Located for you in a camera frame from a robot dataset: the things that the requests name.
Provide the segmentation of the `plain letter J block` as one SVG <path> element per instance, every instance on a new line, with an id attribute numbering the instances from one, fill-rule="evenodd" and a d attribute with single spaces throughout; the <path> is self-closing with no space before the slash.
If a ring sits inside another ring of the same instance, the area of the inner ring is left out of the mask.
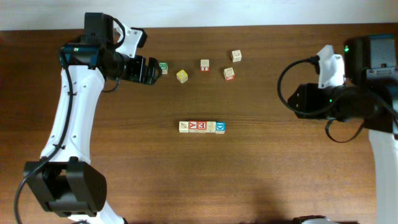
<path id="1" fill-rule="evenodd" d="M 206 122 L 206 132 L 208 132 L 208 133 L 216 132 L 216 121 L 207 121 Z"/>

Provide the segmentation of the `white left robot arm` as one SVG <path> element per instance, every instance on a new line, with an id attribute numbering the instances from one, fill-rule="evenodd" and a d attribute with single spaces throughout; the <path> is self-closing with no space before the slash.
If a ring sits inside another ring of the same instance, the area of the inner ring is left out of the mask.
<path id="1" fill-rule="evenodd" d="M 39 160 L 25 164 L 21 182 L 45 211 L 75 223 L 126 222 L 106 200 L 105 176 L 91 166 L 90 139 L 107 80 L 153 85 L 160 78 L 158 61 L 136 53 L 146 39 L 141 28 L 87 12 L 83 34 L 61 47 L 62 88 L 53 127 Z"/>

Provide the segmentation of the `red letter A block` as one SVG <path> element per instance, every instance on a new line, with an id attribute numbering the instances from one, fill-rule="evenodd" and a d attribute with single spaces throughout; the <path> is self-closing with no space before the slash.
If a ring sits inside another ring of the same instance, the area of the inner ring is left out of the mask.
<path id="1" fill-rule="evenodd" d="M 188 132 L 189 133 L 197 133 L 198 132 L 198 121 L 189 121 L 188 122 Z"/>

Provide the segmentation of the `leaf picture wooden block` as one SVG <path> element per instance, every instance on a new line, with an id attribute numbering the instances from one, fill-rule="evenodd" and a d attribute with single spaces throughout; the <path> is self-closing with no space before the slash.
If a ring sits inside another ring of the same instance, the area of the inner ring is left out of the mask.
<path id="1" fill-rule="evenodd" d="M 178 130 L 180 133 L 188 133 L 189 132 L 189 122 L 188 121 L 180 121 L 178 124 Z"/>

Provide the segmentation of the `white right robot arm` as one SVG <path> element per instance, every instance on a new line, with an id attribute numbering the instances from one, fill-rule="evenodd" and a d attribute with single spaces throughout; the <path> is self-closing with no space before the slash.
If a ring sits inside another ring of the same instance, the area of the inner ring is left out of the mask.
<path id="1" fill-rule="evenodd" d="M 359 130 L 368 129 L 375 171 L 377 223 L 397 223 L 397 58 L 392 34 L 347 39 L 344 54 L 326 45 L 315 56 L 288 65 L 310 63 L 317 83 L 301 84 L 285 100 L 282 82 L 277 82 L 280 101 L 300 119 L 335 121 L 357 118 Z"/>

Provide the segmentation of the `blue letter D block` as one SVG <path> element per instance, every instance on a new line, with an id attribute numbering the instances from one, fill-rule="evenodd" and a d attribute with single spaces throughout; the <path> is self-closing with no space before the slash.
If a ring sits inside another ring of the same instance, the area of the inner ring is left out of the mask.
<path id="1" fill-rule="evenodd" d="M 226 130 L 225 122 L 216 122 L 216 134 L 224 134 Z"/>

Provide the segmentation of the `red letter E block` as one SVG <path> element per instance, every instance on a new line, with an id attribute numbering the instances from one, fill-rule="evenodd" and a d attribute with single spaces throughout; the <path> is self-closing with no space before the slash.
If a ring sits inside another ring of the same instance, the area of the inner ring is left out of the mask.
<path id="1" fill-rule="evenodd" d="M 206 133 L 207 132 L 207 122 L 206 121 L 199 121 L 198 124 L 198 132 L 199 133 Z"/>

